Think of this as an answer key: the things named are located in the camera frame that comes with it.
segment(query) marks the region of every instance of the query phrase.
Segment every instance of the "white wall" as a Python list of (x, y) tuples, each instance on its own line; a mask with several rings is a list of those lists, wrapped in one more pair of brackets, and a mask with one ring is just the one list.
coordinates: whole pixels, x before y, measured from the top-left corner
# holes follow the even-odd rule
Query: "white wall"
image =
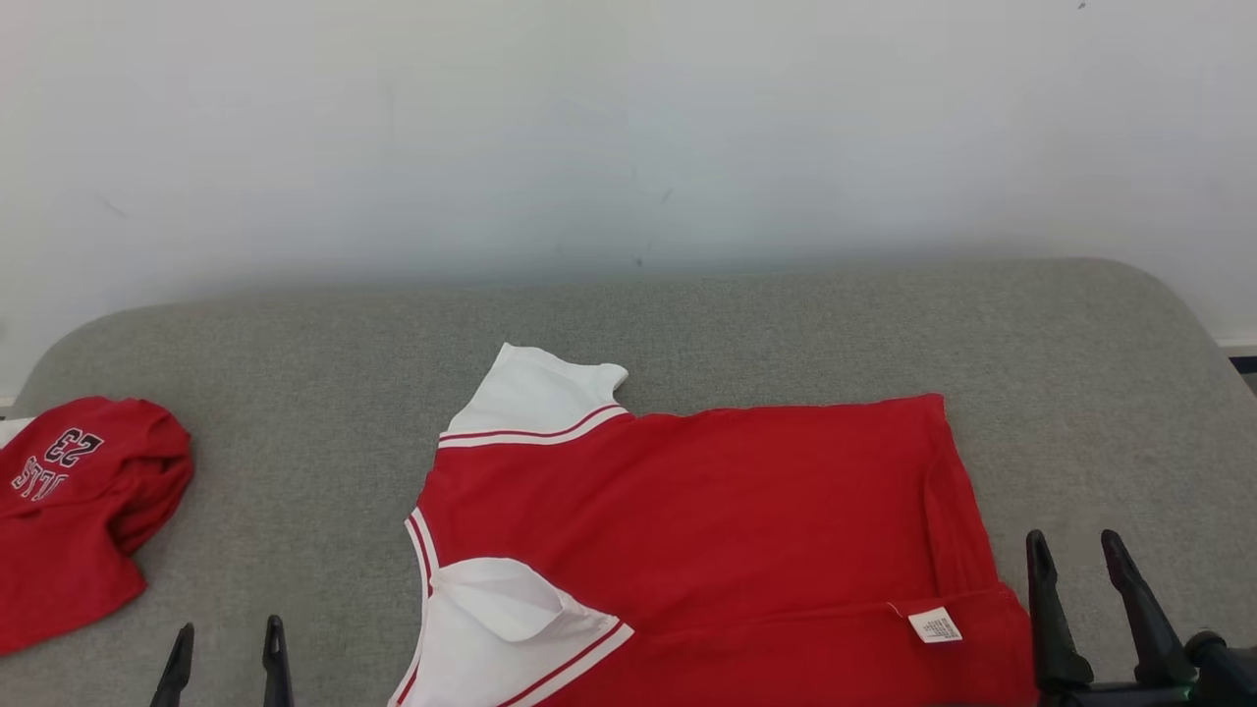
[(1257, 338), (1254, 26), (1252, 0), (5, 0), (0, 395), (143, 303), (821, 254), (1114, 257)]

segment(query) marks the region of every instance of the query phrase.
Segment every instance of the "white trim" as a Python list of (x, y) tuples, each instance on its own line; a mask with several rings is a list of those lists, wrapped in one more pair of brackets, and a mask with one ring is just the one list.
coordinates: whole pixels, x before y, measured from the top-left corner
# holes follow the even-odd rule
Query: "white trim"
[(630, 638), (632, 638), (632, 634), (634, 634), (632, 628), (630, 628), (628, 624), (621, 621), (620, 626), (615, 632), (612, 632), (612, 634), (607, 637), (606, 640), (600, 643), (597, 648), (590, 650), (588, 653), (582, 655), (579, 660), (572, 663), (567, 668), (563, 668), (562, 672), (559, 672), (551, 679), (537, 686), (535, 689), (525, 694), (523, 698), (515, 702), (509, 702), (510, 707), (534, 707), (547, 697), (567, 687), (568, 683), (571, 683), (576, 678), (588, 672), (590, 668), (601, 663), (603, 658), (615, 653), (617, 648), (620, 648), (621, 645), (627, 643)]
[(1257, 337), (1249, 338), (1218, 338), (1218, 347), (1228, 359), (1239, 356), (1257, 356)]
[[(410, 518), (415, 520), (415, 525), (411, 525)], [(427, 587), (429, 582), (432, 581), (427, 567), (424, 565), (424, 550), (427, 550), (427, 561), (432, 565), (432, 571), (440, 569), (440, 564), (436, 560), (436, 546), (432, 545), (432, 533), (427, 530), (427, 523), (424, 521), (424, 515), (419, 512), (419, 506), (410, 512), (410, 518), (402, 521), (406, 526), (406, 535), (410, 536), (410, 542), (415, 546), (415, 559), (419, 561), (419, 640), (415, 642), (415, 655), (410, 659), (410, 667), (406, 668), (406, 673), (401, 677), (401, 683), (397, 689), (393, 691), (392, 697), (388, 699), (388, 707), (398, 707), (401, 704), (402, 693), (406, 692), (406, 686), (410, 684), (411, 676), (419, 669), (419, 657), (424, 652), (424, 628), (427, 625)], [(415, 535), (415, 526), (419, 526), (419, 532), (422, 536)]]
[(453, 439), (446, 438), (436, 444), (437, 449), (450, 449), (459, 447), (485, 447), (489, 444), (562, 444), (564, 442), (571, 442), (578, 437), (583, 437), (602, 423), (618, 418), (620, 415), (627, 415), (628, 410), (623, 408), (608, 408), (590, 419), (581, 423), (574, 429), (566, 431), (563, 434), (553, 437), (539, 437), (537, 434), (512, 434), (510, 431), (504, 431), (499, 434), (485, 434), (485, 433), (473, 433), (483, 434), (483, 437), (454, 437)]
[[(441, 561), (436, 559), (436, 543), (432, 542), (432, 531), (427, 530), (427, 521), (424, 520), (424, 513), (419, 511), (419, 506), (410, 512), (410, 517), (415, 518), (415, 525), (419, 526), (419, 535), (424, 538), (424, 547), (427, 548), (427, 560), (432, 564), (431, 570), (435, 572), (441, 569)], [(424, 596), (427, 596), (427, 585), (424, 585)]]

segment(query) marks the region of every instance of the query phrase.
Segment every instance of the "black clamp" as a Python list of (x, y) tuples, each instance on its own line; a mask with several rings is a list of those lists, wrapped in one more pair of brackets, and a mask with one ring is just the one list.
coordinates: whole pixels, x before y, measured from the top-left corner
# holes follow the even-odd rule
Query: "black clamp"
[[(157, 681), (157, 692), (150, 707), (178, 707), (180, 693), (192, 676), (192, 637), (196, 629), (185, 624), (170, 649), (166, 669)], [(279, 616), (266, 619), (266, 642), (261, 648), (261, 665), (266, 669), (266, 694), (261, 707), (293, 707), (293, 681), (288, 671), (288, 644), (284, 623)]]
[(1227, 648), (1212, 632), (1197, 634), (1184, 649), (1121, 537), (1106, 530), (1100, 545), (1135, 639), (1135, 682), (1092, 684), (1091, 664), (1073, 647), (1056, 594), (1056, 564), (1047, 540), (1032, 531), (1026, 536), (1026, 566), (1040, 707), (1257, 706), (1257, 653)]

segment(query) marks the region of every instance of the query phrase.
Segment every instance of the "red stripe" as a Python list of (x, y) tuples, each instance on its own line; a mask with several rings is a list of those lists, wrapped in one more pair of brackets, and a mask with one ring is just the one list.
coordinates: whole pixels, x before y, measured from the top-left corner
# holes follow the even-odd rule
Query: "red stripe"
[(615, 404), (612, 404), (612, 405), (603, 405), (602, 408), (598, 408), (597, 410), (590, 413), (585, 418), (581, 418), (579, 423), (576, 423), (574, 425), (567, 428), (566, 430), (559, 430), (559, 431), (523, 431), (523, 430), (470, 431), (470, 433), (466, 433), (466, 434), (442, 434), (442, 435), (440, 435), (439, 439), (441, 442), (445, 442), (446, 439), (474, 439), (474, 438), (478, 438), (478, 437), (495, 437), (495, 435), (499, 435), (499, 434), (518, 434), (518, 435), (522, 435), (522, 437), (559, 437), (562, 434), (567, 434), (569, 431), (573, 431), (576, 428), (578, 428), (578, 426), (583, 425), (585, 423), (590, 421), (590, 418), (597, 415), (598, 413), (605, 413), (605, 411), (607, 411), (607, 410), (610, 410), (612, 408), (618, 408), (618, 406), (620, 405), (615, 405)]
[(591, 650), (593, 650), (595, 648), (602, 645), (602, 643), (605, 640), (607, 640), (608, 638), (611, 638), (612, 635), (615, 635), (615, 633), (617, 630), (620, 630), (620, 626), (622, 626), (622, 625), (625, 625), (623, 621), (616, 621), (616, 625), (612, 626), (611, 630), (608, 630), (606, 634), (603, 634), (603, 637), (600, 638), (598, 640), (595, 640), (593, 643), (591, 643), (588, 648), (586, 648), (585, 650), (577, 653), (576, 658), (572, 658), (567, 663), (563, 663), (558, 668), (554, 668), (554, 671), (552, 671), (548, 676), (546, 676), (544, 678), (542, 678), (542, 679), (534, 682), (533, 684), (528, 686), (527, 689), (524, 689), (519, 694), (512, 697), (507, 702), (503, 702), (498, 707), (510, 707), (512, 704), (514, 704), (514, 703), (519, 702), (520, 699), (528, 697), (528, 693), (530, 693), (530, 692), (535, 691), (537, 688), (542, 687), (543, 684), (546, 684), (547, 682), (549, 682), (551, 679), (553, 679), (554, 676), (557, 676), (557, 674), (562, 673), (563, 671), (568, 669), (572, 665), (572, 663), (576, 663), (581, 658), (585, 658), (586, 655), (590, 654)]
[[(419, 532), (419, 522), (415, 521), (415, 515), (411, 513), (406, 517), (410, 521), (410, 527), (415, 530), (415, 542), (419, 545), (419, 554), (422, 557), (424, 566), (424, 580), (427, 585), (425, 589), (427, 596), (432, 595), (432, 582), (427, 581), (432, 576), (432, 562), (427, 559), (427, 547), (424, 546), (424, 533)], [(410, 688), (415, 687), (415, 678), (419, 677), (419, 663), (415, 663), (415, 669), (410, 672), (410, 679), (406, 681), (406, 687), (401, 691), (401, 696), (397, 697), (397, 706), (401, 707), (406, 702), (406, 696), (410, 694)]]
[(427, 559), (427, 547), (424, 546), (424, 533), (419, 532), (419, 523), (415, 522), (415, 516), (411, 515), (409, 518), (410, 527), (415, 528), (415, 540), (419, 542), (419, 554), (424, 557), (424, 593), (427, 596), (432, 595), (432, 582), (427, 581), (432, 579), (432, 562)]
[(401, 697), (397, 698), (397, 707), (401, 707), (402, 702), (406, 702), (406, 696), (410, 694), (410, 688), (415, 687), (415, 678), (419, 677), (419, 665), (410, 673), (410, 679), (406, 681), (406, 689), (401, 691)]

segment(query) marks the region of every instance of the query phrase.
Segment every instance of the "jersey number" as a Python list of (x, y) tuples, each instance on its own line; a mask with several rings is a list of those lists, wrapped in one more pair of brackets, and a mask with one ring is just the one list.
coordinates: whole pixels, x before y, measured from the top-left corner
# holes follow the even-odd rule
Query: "jersey number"
[(57, 444), (53, 444), (48, 448), (48, 452), (44, 452), (44, 460), (63, 467), (73, 467), (79, 457), (96, 452), (96, 448), (101, 447), (103, 442), (103, 439), (94, 434), (85, 434), (78, 428), (70, 428), (62, 434)]

